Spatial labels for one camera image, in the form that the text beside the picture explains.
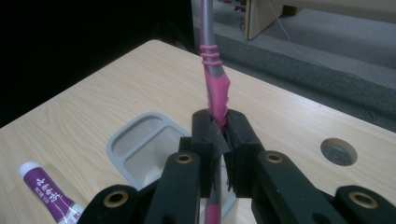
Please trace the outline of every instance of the round hole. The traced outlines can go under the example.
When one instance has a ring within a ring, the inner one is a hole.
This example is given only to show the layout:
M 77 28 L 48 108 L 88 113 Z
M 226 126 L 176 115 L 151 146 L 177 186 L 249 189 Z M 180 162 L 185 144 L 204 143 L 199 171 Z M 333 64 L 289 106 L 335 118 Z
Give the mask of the round hole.
M 192 156 L 190 155 L 179 155 L 176 160 L 180 163 L 188 163 L 192 161 Z
M 128 200 L 128 193 L 125 190 L 113 191 L 105 197 L 103 204 L 106 207 L 113 208 L 118 207 L 126 203 Z
M 352 165 L 358 159 L 355 148 L 338 138 L 324 140 L 320 145 L 320 150 L 328 161 L 341 166 Z
M 280 163 L 283 161 L 283 158 L 279 155 L 276 154 L 268 154 L 265 159 L 267 159 L 270 162 L 274 162 L 274 163 Z
M 162 224 L 177 224 L 177 215 L 168 213 L 163 216 Z
M 365 208 L 373 209 L 378 207 L 378 203 L 373 197 L 362 192 L 358 192 L 358 191 L 350 192 L 349 198 L 355 204 L 358 204 Z
M 319 213 L 314 213 L 314 215 L 312 215 L 312 220 L 318 224 L 331 224 L 330 220 L 326 216 Z

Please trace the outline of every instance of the toothbrush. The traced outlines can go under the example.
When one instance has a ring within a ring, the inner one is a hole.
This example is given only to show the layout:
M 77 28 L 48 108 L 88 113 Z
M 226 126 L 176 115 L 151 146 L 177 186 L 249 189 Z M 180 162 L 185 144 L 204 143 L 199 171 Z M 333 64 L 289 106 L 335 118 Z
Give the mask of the toothbrush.
M 219 58 L 218 46 L 213 33 L 213 1 L 201 0 L 201 57 L 205 70 L 207 100 L 209 114 L 215 119 L 219 129 L 223 132 L 226 122 L 228 89 L 230 79 L 224 72 Z M 219 224 L 221 222 L 221 162 L 216 161 L 215 186 L 205 205 L 205 224 Z

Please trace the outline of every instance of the table surface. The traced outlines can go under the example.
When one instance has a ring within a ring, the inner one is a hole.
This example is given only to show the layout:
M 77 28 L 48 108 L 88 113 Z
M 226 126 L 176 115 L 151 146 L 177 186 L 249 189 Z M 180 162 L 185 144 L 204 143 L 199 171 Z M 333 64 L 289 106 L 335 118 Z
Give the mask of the table surface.
M 344 185 L 374 190 L 396 204 L 396 133 L 307 100 L 225 67 L 231 109 L 244 113 L 267 150 L 288 155 L 319 189 Z M 149 41 L 0 130 L 0 223 L 53 223 L 19 176 L 38 161 L 66 195 L 86 206 L 100 190 L 128 184 L 106 154 L 106 143 L 137 116 L 158 111 L 191 129 L 191 114 L 206 108 L 201 58 Z M 320 144 L 339 138 L 358 159 L 327 161 Z M 249 200 L 237 223 L 253 223 Z

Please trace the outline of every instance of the white toothpaste tube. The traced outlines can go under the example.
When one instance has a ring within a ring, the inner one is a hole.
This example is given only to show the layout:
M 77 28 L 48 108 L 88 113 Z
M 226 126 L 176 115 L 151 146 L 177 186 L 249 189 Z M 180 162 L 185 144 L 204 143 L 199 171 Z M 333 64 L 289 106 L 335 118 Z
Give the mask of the white toothpaste tube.
M 56 223 L 77 224 L 83 208 L 66 197 L 45 170 L 35 161 L 20 168 L 20 175 L 33 193 L 47 206 Z

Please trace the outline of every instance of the dark background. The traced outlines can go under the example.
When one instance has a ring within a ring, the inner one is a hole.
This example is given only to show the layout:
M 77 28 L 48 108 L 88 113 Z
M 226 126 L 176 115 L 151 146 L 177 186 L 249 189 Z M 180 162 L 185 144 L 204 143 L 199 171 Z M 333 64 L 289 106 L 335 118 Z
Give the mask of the dark background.
M 0 8 L 0 127 L 150 39 L 194 51 L 191 1 L 16 1 Z

